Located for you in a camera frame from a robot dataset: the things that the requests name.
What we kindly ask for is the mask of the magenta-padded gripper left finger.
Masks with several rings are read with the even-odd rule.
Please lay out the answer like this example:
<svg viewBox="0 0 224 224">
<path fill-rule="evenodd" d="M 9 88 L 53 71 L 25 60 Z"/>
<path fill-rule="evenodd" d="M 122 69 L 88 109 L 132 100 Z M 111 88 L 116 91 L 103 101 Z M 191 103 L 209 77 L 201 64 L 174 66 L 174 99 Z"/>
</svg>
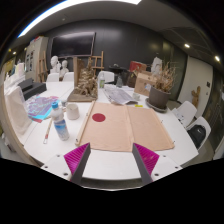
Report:
<svg viewBox="0 0 224 224">
<path fill-rule="evenodd" d="M 42 169 L 80 185 L 90 153 L 90 144 L 87 143 L 73 149 L 65 155 L 57 154 L 46 162 L 42 166 Z"/>
</svg>

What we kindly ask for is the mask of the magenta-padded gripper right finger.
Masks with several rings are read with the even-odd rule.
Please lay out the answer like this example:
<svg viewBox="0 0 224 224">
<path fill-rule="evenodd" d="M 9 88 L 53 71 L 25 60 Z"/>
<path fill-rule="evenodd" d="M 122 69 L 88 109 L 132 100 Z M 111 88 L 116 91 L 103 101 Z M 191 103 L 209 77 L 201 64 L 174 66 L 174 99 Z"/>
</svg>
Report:
<svg viewBox="0 0 224 224">
<path fill-rule="evenodd" d="M 158 155 L 137 143 L 133 144 L 132 153 L 144 185 L 152 183 L 182 169 L 180 165 L 175 163 L 168 156 Z"/>
</svg>

